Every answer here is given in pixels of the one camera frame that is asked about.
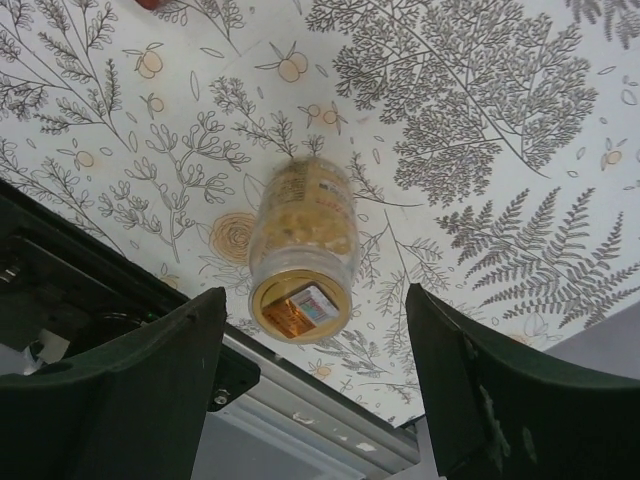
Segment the clear yellow pill bottle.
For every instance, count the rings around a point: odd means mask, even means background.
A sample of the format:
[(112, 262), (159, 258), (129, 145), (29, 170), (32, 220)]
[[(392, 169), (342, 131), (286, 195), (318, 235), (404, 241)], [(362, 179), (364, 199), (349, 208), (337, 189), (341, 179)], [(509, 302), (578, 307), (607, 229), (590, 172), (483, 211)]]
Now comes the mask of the clear yellow pill bottle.
[(282, 163), (261, 196), (249, 243), (251, 318), (285, 343), (337, 334), (351, 318), (359, 255), (344, 171), (317, 157)]

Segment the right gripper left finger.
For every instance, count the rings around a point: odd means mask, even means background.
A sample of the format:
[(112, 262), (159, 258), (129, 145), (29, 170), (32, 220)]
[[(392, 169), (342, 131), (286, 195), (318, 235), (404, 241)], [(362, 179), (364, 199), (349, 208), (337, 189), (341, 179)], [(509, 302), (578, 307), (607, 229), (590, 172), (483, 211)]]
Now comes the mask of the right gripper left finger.
[(226, 322), (211, 288), (31, 375), (1, 378), (4, 479), (188, 479)]

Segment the aluminium frame rail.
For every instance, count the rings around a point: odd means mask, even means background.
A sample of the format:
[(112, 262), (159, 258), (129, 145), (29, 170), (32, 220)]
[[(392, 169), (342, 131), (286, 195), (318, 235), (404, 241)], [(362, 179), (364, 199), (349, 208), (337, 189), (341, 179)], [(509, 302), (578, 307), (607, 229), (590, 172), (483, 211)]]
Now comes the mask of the aluminium frame rail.
[(240, 330), (225, 347), (258, 383), (207, 414), (195, 479), (391, 479), (420, 462), (415, 434), (393, 429)]

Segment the red weekly pill organizer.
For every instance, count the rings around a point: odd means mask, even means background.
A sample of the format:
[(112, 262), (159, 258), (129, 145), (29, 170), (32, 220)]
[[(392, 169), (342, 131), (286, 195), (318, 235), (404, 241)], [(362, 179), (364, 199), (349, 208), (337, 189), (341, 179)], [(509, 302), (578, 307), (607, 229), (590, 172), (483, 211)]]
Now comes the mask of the red weekly pill organizer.
[(136, 3), (146, 10), (155, 11), (168, 3), (168, 0), (136, 0)]

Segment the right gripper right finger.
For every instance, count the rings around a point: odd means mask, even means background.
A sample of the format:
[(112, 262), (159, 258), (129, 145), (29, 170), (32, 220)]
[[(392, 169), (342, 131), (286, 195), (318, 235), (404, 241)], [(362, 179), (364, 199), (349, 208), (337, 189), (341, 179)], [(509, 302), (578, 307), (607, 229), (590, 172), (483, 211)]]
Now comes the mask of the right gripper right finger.
[(638, 380), (537, 351), (419, 284), (405, 310), (439, 476), (638, 478)]

